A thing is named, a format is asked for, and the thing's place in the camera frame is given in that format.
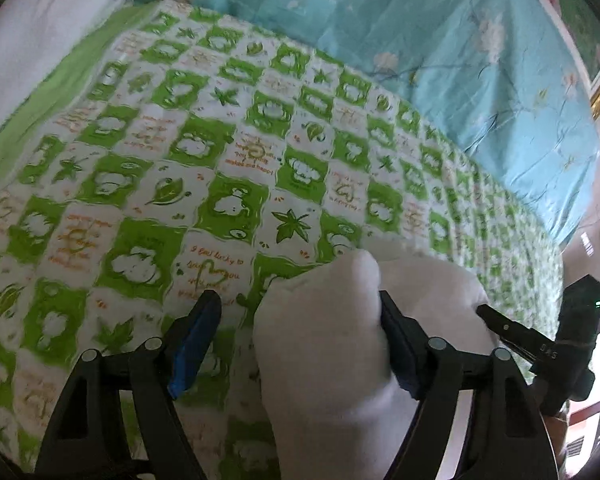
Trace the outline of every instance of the white cloth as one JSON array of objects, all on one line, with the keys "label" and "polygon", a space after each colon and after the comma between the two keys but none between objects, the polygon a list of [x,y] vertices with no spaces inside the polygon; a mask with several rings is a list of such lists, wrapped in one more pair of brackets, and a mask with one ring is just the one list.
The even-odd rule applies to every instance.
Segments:
[{"label": "white cloth", "polygon": [[[383,289],[428,335],[462,351],[489,354],[496,346],[475,314],[488,300],[476,277],[428,256],[378,263],[353,251],[274,281],[256,311],[253,341],[283,480],[380,480],[391,465],[417,402],[390,370]],[[453,476],[469,408],[467,395],[439,478]]]},{"label": "white cloth", "polygon": [[0,126],[125,0],[6,0],[0,7]]}]

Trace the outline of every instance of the bed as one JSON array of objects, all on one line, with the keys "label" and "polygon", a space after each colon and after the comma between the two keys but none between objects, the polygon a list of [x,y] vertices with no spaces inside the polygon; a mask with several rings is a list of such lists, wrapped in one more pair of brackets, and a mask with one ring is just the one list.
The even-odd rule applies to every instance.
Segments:
[{"label": "bed", "polygon": [[[245,1],[112,11],[0,127],[0,451],[24,468],[82,351],[135,348],[213,288],[221,328],[178,414],[210,478],[277,478],[253,313],[272,280],[354,247],[456,262],[495,308],[554,334],[559,247],[597,144],[541,2],[452,0],[466,26],[418,51],[372,10],[327,26],[352,13],[338,0]],[[531,10],[573,72],[520,65]],[[521,31],[511,51],[503,30]],[[461,67],[440,61],[449,52]],[[519,110],[470,128],[475,109],[528,88]],[[131,399],[123,412],[141,455]]]}]

